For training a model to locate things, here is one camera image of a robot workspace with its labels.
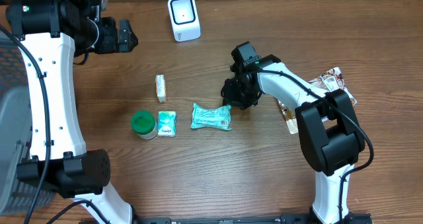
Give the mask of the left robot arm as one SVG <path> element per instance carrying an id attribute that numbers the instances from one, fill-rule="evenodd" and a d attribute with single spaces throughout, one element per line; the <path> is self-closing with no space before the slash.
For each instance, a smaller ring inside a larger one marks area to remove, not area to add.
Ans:
<path id="1" fill-rule="evenodd" d="M 17 166 L 17 178 L 36 189 L 30 210 L 42 192 L 53 192 L 98 223 L 137 223 L 110 181 L 108 153 L 87 149 L 77 117 L 74 59 L 137 46 L 128 20 L 102 16 L 107 6 L 108 0 L 11 0 L 7 7 L 7 36 L 26 66 L 32 112 L 29 159 Z"/>

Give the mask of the teal crinkled wrapper packet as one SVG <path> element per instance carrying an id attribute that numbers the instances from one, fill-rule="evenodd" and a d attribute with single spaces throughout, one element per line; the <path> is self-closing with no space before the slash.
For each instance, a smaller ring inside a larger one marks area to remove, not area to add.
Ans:
<path id="1" fill-rule="evenodd" d="M 192 111 L 192 129 L 217 128 L 220 130 L 231 131 L 231 105 L 221 106 L 214 109 L 206 109 L 193 104 Z"/>

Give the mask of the teal tissue pack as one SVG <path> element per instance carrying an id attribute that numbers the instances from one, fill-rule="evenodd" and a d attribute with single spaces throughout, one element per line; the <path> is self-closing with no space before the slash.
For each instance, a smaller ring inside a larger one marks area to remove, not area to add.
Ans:
<path id="1" fill-rule="evenodd" d="M 175 137 L 176 136 L 176 112 L 175 111 L 159 111 L 158 136 L 160 137 Z"/>

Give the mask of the beige snack pouch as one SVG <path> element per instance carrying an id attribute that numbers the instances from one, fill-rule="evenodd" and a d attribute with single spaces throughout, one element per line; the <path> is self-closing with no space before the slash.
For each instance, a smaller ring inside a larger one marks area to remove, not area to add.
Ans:
<path id="1" fill-rule="evenodd" d="M 308 83 L 313 87 L 324 89 L 328 92 L 341 89 L 350 98 L 350 102 L 352 103 L 352 106 L 355 106 L 357 104 L 357 100 L 346 88 L 344 78 L 342 76 L 342 72 L 339 67 L 333 67 L 332 69 L 329 69 L 328 71 L 324 73 L 321 73 L 318 77 L 308 81 Z M 278 104 L 282 112 L 282 117 L 286 122 L 286 125 L 288 127 L 290 134 L 298 133 L 297 121 L 296 121 L 294 112 L 291 111 L 280 100 L 278 101 Z"/>

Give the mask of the green lid jar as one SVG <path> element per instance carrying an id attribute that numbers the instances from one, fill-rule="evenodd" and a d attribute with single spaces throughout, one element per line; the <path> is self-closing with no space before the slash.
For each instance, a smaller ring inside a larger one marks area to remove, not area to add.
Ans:
<path id="1" fill-rule="evenodd" d="M 130 125 L 142 139 L 153 139 L 158 134 L 158 123 L 152 113 L 146 110 L 136 112 L 131 118 Z"/>

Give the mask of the orange tissue pack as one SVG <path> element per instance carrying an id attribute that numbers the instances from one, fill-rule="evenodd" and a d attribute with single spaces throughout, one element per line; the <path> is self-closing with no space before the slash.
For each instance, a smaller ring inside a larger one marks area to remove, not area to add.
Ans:
<path id="1" fill-rule="evenodd" d="M 156 94 L 160 103 L 165 103 L 167 101 L 167 92 L 166 92 L 166 81 L 164 75 L 156 75 Z"/>

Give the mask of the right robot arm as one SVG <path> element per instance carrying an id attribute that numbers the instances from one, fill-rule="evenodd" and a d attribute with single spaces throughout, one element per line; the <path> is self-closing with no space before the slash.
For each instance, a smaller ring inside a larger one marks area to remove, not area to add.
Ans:
<path id="1" fill-rule="evenodd" d="M 262 94 L 277 98 L 295 114 L 301 151 L 315 171 L 315 200 L 308 214 L 285 214 L 282 223 L 371 223 L 366 214 L 347 207 L 348 181 L 365 148 L 348 94 L 326 91 L 293 74 L 279 58 L 261 57 L 250 42 L 235 47 L 230 70 L 221 90 L 223 104 L 245 110 Z"/>

